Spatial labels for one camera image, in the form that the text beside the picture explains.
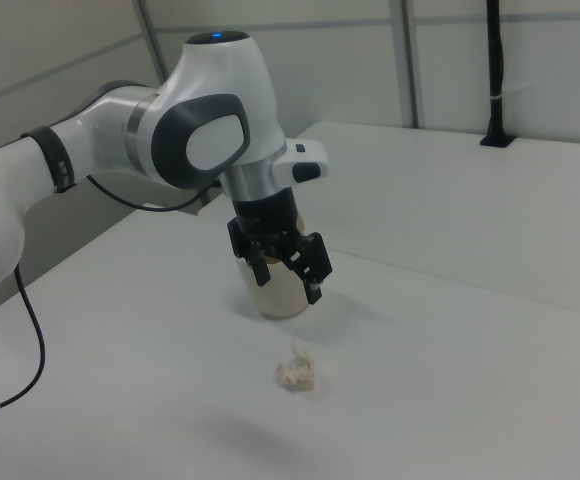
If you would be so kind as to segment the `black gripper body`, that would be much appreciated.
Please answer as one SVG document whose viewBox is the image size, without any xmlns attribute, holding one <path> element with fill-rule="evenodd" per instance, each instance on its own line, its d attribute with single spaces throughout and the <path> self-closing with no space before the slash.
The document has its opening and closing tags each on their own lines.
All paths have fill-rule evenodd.
<svg viewBox="0 0 580 480">
<path fill-rule="evenodd" d="M 291 188 L 259 200 L 234 201 L 233 207 L 241 229 L 259 243 L 264 253 L 275 253 L 283 236 L 302 234 Z"/>
</svg>

